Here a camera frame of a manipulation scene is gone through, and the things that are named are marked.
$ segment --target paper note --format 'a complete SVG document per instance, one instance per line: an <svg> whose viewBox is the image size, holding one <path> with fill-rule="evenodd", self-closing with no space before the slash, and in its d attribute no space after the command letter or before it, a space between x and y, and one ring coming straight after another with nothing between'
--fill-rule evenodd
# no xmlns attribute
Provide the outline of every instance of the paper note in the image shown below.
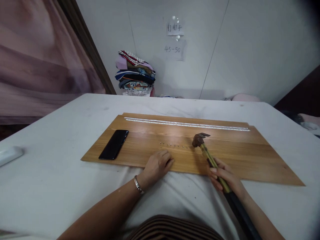
<svg viewBox="0 0 320 240"><path fill-rule="evenodd" d="M169 38L165 41L163 46L163 56L166 60L184 61L186 53L186 40L179 40Z"/></svg>
<svg viewBox="0 0 320 240"><path fill-rule="evenodd" d="M167 36L183 36L184 35L184 21L179 20L175 16L167 23Z"/></svg>

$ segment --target striped shirt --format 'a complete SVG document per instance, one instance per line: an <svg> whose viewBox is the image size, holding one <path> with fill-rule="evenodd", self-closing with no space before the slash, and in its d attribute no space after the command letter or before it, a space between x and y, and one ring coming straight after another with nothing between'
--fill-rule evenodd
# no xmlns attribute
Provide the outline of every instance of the striped shirt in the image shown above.
<svg viewBox="0 0 320 240"><path fill-rule="evenodd" d="M223 240L215 230L206 225L166 215L149 218L127 238L127 240L137 239Z"/></svg>

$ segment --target yellow hammer handle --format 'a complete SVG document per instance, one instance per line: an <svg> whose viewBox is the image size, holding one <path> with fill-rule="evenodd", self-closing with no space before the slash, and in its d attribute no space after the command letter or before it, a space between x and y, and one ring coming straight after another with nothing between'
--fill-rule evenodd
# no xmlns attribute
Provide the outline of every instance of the yellow hammer handle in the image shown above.
<svg viewBox="0 0 320 240"><path fill-rule="evenodd" d="M212 166L214 166L215 168L218 168L217 163L215 162L213 157L208 152L208 149L207 149L207 147L206 147L206 145L204 143L200 145L200 149L207 156L207 158L209 159L209 161L212 164ZM223 191L225 193L232 192L232 190L230 189L229 185L227 184L227 182L223 178L218 177L218 179L219 179L219 182L221 183L221 185L223 187Z"/></svg>

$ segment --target smartphone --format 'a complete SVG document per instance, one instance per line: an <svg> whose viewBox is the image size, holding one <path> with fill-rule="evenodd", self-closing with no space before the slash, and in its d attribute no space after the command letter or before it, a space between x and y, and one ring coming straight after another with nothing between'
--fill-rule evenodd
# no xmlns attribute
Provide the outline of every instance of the smartphone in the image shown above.
<svg viewBox="0 0 320 240"><path fill-rule="evenodd" d="M115 160L128 133L128 130L116 130L100 154L99 159Z"/></svg>

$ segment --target wood grain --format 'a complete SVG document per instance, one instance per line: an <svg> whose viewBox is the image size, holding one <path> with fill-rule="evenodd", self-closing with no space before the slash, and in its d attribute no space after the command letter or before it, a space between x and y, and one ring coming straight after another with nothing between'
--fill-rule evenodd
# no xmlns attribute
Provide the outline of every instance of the wood grain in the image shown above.
<svg viewBox="0 0 320 240"><path fill-rule="evenodd" d="M126 121L124 117L248 127L250 131L141 123ZM117 129L129 131L118 157L116 160L99 160L100 153ZM259 131L254 126L240 122L124 113L115 118L81 160L144 167L150 155L156 151L167 149L175 159L172 171L205 175L208 163L202 156L200 148L193 148L191 144L193 136L200 132L211 135L205 139L211 155L230 165L234 173L240 178L304 186L303 182L294 174Z"/></svg>

